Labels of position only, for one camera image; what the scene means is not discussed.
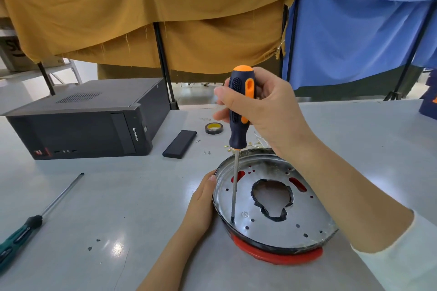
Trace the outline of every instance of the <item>black metal pole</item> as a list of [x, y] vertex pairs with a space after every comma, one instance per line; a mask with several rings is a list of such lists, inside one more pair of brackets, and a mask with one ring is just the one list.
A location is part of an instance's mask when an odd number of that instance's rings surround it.
[[284, 65], [284, 55], [282, 53], [282, 36], [284, 35], [287, 19], [288, 19], [288, 6], [284, 5], [284, 11], [282, 12], [281, 45], [279, 45], [279, 77], [280, 78], [282, 78], [282, 67]]
[[158, 46], [158, 54], [160, 57], [161, 71], [163, 73], [164, 80], [168, 84], [168, 90], [170, 91], [170, 108], [179, 109], [178, 103], [174, 99], [173, 88], [171, 86], [170, 72], [168, 71], [167, 58], [165, 56], [164, 44], [161, 36], [161, 29], [159, 22], [153, 23], [153, 29], [155, 30], [156, 45]]
[[433, 0], [431, 4], [429, 5], [428, 12], [425, 16], [425, 19], [422, 22], [422, 25], [419, 29], [419, 33], [417, 35], [417, 38], [412, 46], [411, 52], [407, 58], [407, 62], [404, 66], [404, 69], [402, 70], [401, 76], [398, 80], [398, 83], [395, 86], [395, 89], [393, 91], [390, 91], [389, 94], [384, 98], [384, 101], [388, 100], [401, 100], [402, 94], [399, 92], [399, 89], [402, 85], [402, 82], [407, 74], [408, 68], [411, 66], [412, 60], [414, 59], [414, 56], [416, 55], [417, 49], [419, 48], [420, 41], [422, 40], [423, 36], [425, 35], [425, 31], [427, 30], [427, 27], [431, 21], [431, 18], [434, 15], [434, 12], [437, 8], [437, 0]]
[[292, 72], [293, 52], [295, 49], [295, 38], [296, 38], [296, 27], [298, 23], [298, 12], [299, 12], [299, 0], [295, 0], [295, 8], [293, 11], [292, 37], [290, 40], [290, 49], [288, 50], [287, 82], [290, 82], [290, 75]]
[[38, 62], [38, 68], [41, 71], [42, 77], [46, 81], [46, 84], [48, 86], [48, 90], [50, 91], [50, 95], [54, 96], [55, 95], [55, 90], [53, 88], [52, 79], [48, 76], [48, 74], [46, 72], [46, 69], [44, 68], [44, 66], [42, 65], [41, 62]]

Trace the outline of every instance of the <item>red spot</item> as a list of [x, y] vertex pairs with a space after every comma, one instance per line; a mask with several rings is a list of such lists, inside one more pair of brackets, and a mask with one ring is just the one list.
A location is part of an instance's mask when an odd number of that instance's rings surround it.
[[241, 180], [241, 178], [245, 175], [246, 173], [244, 171], [239, 171], [237, 174], [237, 183], [239, 182], [239, 180]]
[[306, 187], [301, 182], [299, 182], [297, 178], [290, 177], [288, 180], [292, 182], [298, 188], [299, 191], [306, 192]]

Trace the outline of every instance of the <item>white sleeve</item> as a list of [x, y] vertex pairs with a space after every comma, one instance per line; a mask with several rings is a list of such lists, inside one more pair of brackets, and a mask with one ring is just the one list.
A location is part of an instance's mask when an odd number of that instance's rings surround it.
[[373, 254], [353, 250], [387, 291], [437, 290], [437, 226], [416, 212], [390, 247]]

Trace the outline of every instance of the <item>table surface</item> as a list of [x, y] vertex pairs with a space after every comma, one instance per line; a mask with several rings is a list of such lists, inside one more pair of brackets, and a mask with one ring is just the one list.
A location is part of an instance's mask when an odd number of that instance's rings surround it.
[[[420, 101], [303, 103], [314, 132], [379, 188], [437, 224], [437, 121]], [[0, 118], [0, 239], [85, 176], [0, 277], [0, 290], [134, 290], [178, 228], [202, 176], [231, 155], [230, 130], [207, 135], [212, 109], [171, 111], [150, 156], [35, 162]], [[196, 130], [182, 160], [162, 157]], [[256, 142], [254, 129], [248, 141]], [[318, 260], [274, 266], [240, 251], [216, 217], [194, 251], [183, 290], [382, 290], [339, 232]]]

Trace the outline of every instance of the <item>lenovo logo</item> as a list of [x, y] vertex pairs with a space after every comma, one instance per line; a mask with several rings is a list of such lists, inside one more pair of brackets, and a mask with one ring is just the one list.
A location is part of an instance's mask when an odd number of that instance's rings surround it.
[[135, 129], [135, 128], [132, 128], [132, 130], [134, 131], [135, 139], [138, 141], [138, 136], [137, 136], [137, 134], [136, 134], [136, 129]]

